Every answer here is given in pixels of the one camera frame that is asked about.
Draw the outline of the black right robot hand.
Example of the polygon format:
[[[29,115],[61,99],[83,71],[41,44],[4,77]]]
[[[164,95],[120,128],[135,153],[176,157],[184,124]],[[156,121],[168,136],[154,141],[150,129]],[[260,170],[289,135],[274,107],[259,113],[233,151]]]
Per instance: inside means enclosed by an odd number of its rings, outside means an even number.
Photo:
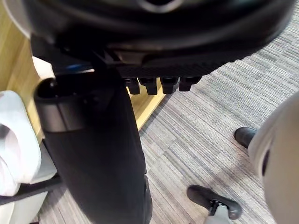
[[[152,202],[130,95],[189,91],[273,41],[293,0],[23,0],[53,78],[34,102],[46,146],[95,224],[147,224]]]

